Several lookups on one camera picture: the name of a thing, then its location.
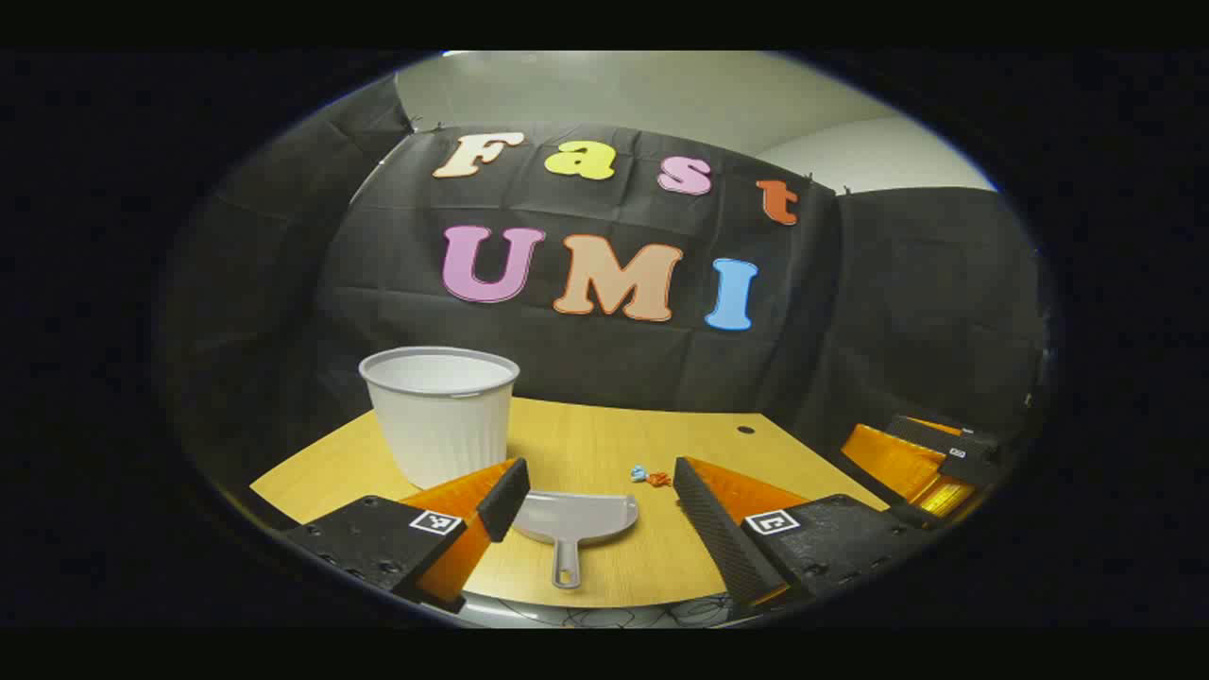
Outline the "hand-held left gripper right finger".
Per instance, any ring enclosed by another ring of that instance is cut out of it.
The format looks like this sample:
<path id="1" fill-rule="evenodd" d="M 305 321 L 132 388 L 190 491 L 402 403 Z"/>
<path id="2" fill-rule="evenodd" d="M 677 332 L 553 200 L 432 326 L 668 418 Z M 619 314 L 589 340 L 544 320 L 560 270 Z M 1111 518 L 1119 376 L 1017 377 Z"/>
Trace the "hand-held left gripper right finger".
<path id="1" fill-rule="evenodd" d="M 676 460 L 673 490 L 735 611 L 827 599 L 916 555 L 931 537 L 849 495 L 802 499 L 700 459 Z"/>

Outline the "white ribbed garbage bin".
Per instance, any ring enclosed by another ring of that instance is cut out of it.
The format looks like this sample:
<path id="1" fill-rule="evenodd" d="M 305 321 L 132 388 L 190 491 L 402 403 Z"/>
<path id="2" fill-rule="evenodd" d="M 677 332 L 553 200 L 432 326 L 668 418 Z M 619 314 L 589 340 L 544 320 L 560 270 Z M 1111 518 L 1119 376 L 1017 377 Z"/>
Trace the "white ribbed garbage bin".
<path id="1" fill-rule="evenodd" d="M 432 489 L 508 456 L 519 365 L 452 346 L 401 346 L 359 363 L 388 450 L 406 482 Z"/>

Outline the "grey plastic dustpan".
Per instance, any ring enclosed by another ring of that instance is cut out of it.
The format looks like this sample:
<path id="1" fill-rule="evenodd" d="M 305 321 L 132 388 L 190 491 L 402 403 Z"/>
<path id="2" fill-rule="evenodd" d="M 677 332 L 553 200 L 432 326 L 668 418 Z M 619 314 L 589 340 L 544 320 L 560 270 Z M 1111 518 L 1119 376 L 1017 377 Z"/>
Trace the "grey plastic dustpan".
<path id="1" fill-rule="evenodd" d="M 571 590 L 580 586 L 580 546 L 625 534 L 638 517 L 632 495 L 531 491 L 511 529 L 553 546 L 553 584 Z"/>

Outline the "wooden desktop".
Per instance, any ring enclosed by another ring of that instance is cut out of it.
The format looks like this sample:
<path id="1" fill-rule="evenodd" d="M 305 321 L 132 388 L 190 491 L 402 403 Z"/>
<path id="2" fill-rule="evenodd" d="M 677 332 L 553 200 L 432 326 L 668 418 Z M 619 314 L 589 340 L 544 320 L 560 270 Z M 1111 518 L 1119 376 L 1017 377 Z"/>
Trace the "wooden desktop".
<path id="1" fill-rule="evenodd" d="M 580 586 L 553 584 L 553 547 L 509 534 L 468 580 L 472 594 L 565 607 L 640 607 L 725 589 L 670 486 L 631 482 L 630 469 L 673 473 L 689 456 L 735 469 L 802 499 L 845 494 L 881 511 L 868 489 L 760 414 L 640 413 L 515 398 L 508 453 L 528 462 L 538 491 L 632 495 L 638 520 L 580 548 Z"/>

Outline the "black backdrop cloth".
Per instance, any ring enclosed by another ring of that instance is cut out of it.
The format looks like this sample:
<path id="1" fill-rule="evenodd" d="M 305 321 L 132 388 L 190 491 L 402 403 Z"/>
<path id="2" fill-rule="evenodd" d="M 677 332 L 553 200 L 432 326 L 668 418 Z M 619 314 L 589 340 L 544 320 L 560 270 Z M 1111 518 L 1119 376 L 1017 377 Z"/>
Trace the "black backdrop cloth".
<path id="1" fill-rule="evenodd" d="M 164 292 L 164 382 L 199 467 L 247 486 L 368 413 L 363 358 L 455 346 L 517 396 L 760 413 L 833 459 L 912 415 L 1025 430 L 1049 348 L 999 194 L 835 194 L 648 129 L 413 132 L 382 77 L 199 202 Z"/>

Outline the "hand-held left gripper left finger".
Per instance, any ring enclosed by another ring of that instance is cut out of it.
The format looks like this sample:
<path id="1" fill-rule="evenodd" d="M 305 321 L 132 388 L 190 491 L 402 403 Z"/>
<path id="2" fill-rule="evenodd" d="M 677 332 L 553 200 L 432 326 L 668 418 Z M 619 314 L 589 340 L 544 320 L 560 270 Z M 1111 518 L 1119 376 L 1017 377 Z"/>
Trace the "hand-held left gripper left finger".
<path id="1" fill-rule="evenodd" d="M 410 499 L 363 496 L 287 537 L 328 567 L 407 603 L 462 606 L 488 547 L 509 534 L 528 477 L 523 459 L 508 459 Z"/>

